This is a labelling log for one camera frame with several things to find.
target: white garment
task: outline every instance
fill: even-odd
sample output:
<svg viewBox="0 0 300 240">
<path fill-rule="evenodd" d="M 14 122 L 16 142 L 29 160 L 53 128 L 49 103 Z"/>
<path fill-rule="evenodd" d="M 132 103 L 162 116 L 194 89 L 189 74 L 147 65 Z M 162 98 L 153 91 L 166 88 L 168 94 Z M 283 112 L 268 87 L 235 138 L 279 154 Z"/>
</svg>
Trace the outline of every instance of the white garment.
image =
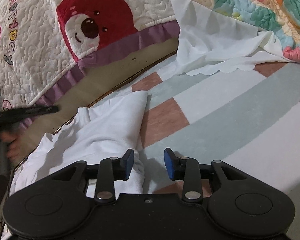
<svg viewBox="0 0 300 240">
<path fill-rule="evenodd" d="M 171 3 L 180 26 L 175 74 L 212 75 L 218 70 L 251 70 L 264 62 L 290 62 L 271 31 L 259 31 L 192 0 Z"/>
<path fill-rule="evenodd" d="M 119 193 L 142 194 L 144 168 L 136 148 L 147 101 L 146 91 L 110 99 L 100 106 L 79 108 L 74 120 L 56 135 L 46 133 L 38 148 L 17 171 L 10 194 L 29 186 L 76 161 L 98 164 L 112 156 L 121 158 L 134 150 L 134 165 L 127 181 L 114 183 Z M 90 181 L 87 196 L 93 197 L 96 181 Z M 7 239 L 10 233 L 5 230 Z"/>
</svg>

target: gray stripe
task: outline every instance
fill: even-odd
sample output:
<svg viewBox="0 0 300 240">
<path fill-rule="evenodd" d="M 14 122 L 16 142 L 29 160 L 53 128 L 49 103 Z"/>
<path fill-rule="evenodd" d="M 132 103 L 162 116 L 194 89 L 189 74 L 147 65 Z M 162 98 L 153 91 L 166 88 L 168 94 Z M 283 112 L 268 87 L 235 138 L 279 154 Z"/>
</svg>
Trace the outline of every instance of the gray stripe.
<svg viewBox="0 0 300 240">
<path fill-rule="evenodd" d="M 150 190 L 171 184 L 163 161 L 166 147 L 200 163 L 223 159 L 271 127 L 299 101 L 300 65 L 287 64 L 228 104 L 140 153 L 146 169 L 145 192 L 149 178 L 153 180 Z"/>
<path fill-rule="evenodd" d="M 210 76 L 205 76 L 203 74 L 195 76 L 183 74 L 175 75 L 163 81 L 148 91 L 148 101 L 145 111 L 158 106 L 208 77 Z"/>
</svg>

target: white fabric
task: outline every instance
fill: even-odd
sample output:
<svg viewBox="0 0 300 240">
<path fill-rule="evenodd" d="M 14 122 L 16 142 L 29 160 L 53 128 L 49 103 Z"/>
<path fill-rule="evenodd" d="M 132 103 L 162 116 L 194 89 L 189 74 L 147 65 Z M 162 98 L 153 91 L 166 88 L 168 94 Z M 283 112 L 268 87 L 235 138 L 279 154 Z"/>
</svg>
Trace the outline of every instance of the white fabric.
<svg viewBox="0 0 300 240">
<path fill-rule="evenodd" d="M 80 46 L 77 45 L 74 35 L 81 32 L 81 21 L 68 21 L 69 37 L 63 37 L 56 12 L 62 1 L 0 0 L 0 86 L 2 99 L 8 100 L 13 107 L 35 103 L 76 65 L 66 39 L 69 39 L 71 48 L 80 53 L 77 55 L 79 59 L 98 49 L 100 35 L 94 39 L 84 37 Z M 93 2 L 80 0 L 78 4 Z M 175 19 L 170 0 L 123 2 L 129 6 L 132 24 L 137 30 Z"/>
<path fill-rule="evenodd" d="M 10 195 L 78 160 L 97 164 L 105 158 L 120 158 L 129 148 L 135 154 L 133 169 L 129 180 L 114 183 L 116 197 L 119 193 L 142 194 L 144 168 L 136 149 L 146 101 L 147 92 L 137 91 L 100 106 L 79 108 L 74 120 L 59 133 L 44 135 L 14 176 Z M 90 181 L 87 196 L 94 196 L 95 184 Z M 10 235 L 5 233 L 2 239 Z"/>
<path fill-rule="evenodd" d="M 212 75 L 251 70 L 263 62 L 289 62 L 273 32 L 258 31 L 192 0 L 171 3 L 180 26 L 176 74 Z"/>
</svg>

